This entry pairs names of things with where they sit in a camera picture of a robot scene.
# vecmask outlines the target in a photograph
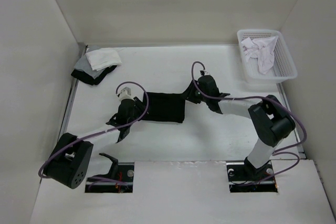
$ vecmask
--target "white table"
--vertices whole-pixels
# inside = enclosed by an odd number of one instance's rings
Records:
[[[118,109],[115,88],[121,82],[136,81],[151,92],[183,92],[195,60],[205,64],[221,92],[236,97],[273,94],[284,102],[276,85],[249,86],[244,81],[237,46],[118,50],[123,65],[99,86],[78,83],[64,125],[67,132],[83,134],[105,124]],[[137,87],[132,92],[143,96]],[[276,176],[279,193],[229,192],[223,161],[243,160],[256,140],[250,120],[187,102],[183,124],[141,121],[122,142],[104,148],[120,162],[135,161],[132,194],[85,194],[84,183],[71,190],[44,179],[30,223],[335,223],[313,161],[303,160]],[[292,133],[281,147],[295,142]],[[274,158],[293,159],[289,155]],[[91,172],[107,172],[110,161],[97,158],[97,153],[91,160],[103,167]],[[277,172],[293,162],[272,163]]]

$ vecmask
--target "wall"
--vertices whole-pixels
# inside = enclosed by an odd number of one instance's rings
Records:
[[[0,0],[0,223],[29,223],[78,46],[55,0]]]
[[[282,28],[299,76],[285,83],[291,109],[303,120],[305,150],[320,169],[336,210],[336,0],[298,0]]]
[[[296,1],[57,0],[90,44],[236,43],[239,29],[280,29]]]

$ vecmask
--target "laundry basket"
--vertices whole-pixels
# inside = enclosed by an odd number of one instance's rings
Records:
[[[242,40],[248,37],[251,39],[256,39],[267,38],[276,35],[278,35],[279,38],[274,49],[274,66],[268,71],[267,74],[262,74],[259,72],[257,59],[249,59],[249,61],[246,62],[245,53],[241,45]],[[298,76],[298,72],[296,70],[292,56],[288,51],[284,37],[279,31],[266,29],[244,29],[239,30],[237,32],[237,36],[240,56],[243,62],[244,75],[247,82],[252,84],[281,83],[288,79],[294,79]]]

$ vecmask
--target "folded black cloth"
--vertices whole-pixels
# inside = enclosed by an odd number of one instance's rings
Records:
[[[116,66],[105,68],[104,71],[99,76],[97,76],[95,79],[91,75],[83,71],[77,70],[77,69],[73,70],[73,72],[71,73],[71,76],[73,76],[74,78],[88,85],[98,85],[105,78],[105,76],[109,74],[110,72],[112,72],[115,68]]]
[[[181,94],[147,93],[149,96],[148,113],[142,120],[156,122],[182,123],[184,120],[185,99]]]

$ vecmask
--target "white towel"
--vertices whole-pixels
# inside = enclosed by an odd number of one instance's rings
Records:
[[[121,65],[121,59],[113,48],[101,48],[87,52],[86,57],[93,70],[101,70],[110,66]]]
[[[278,37],[279,36],[273,36],[254,40],[251,40],[250,38],[244,39],[241,43],[244,49],[246,62],[248,62],[250,58],[257,58],[259,72],[267,74],[274,65],[274,49]]]

